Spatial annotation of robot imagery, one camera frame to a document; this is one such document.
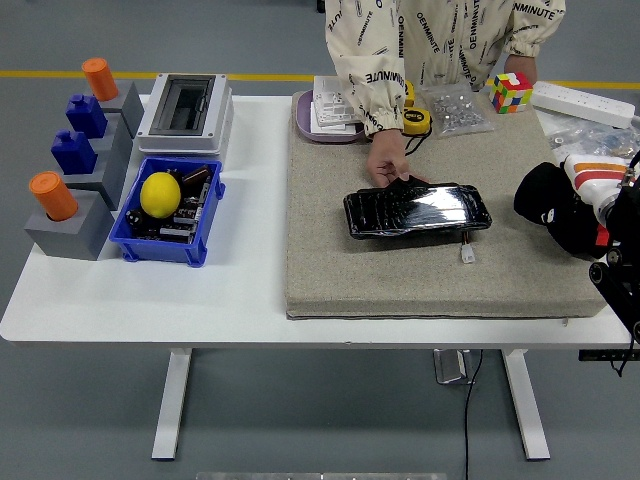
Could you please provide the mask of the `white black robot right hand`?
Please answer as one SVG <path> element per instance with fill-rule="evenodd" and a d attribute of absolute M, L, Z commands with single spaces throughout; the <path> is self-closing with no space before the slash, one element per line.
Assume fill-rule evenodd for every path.
<path fill-rule="evenodd" d="M 616 156 L 569 154 L 559 168 L 580 200 L 593 208 L 598 222 L 605 226 L 623 186 L 633 186 L 637 172 L 630 162 Z"/>

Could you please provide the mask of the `person's right hand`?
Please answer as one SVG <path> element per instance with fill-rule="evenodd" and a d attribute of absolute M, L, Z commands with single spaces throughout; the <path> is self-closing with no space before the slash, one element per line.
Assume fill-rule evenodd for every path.
<path fill-rule="evenodd" d="M 427 181 L 426 177 L 410 169 L 405 158 L 403 135 L 399 129 L 379 131 L 372 136 L 366 172 L 372 184 L 380 188 L 387 187 L 398 178 L 407 181 L 410 176 Z"/>

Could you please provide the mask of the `person's left hand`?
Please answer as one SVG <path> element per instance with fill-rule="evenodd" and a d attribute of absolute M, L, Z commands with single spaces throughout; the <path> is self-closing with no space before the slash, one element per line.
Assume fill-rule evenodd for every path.
<path fill-rule="evenodd" d="M 510 54 L 504 62 L 504 73 L 522 73 L 531 85 L 538 80 L 536 58 Z"/>

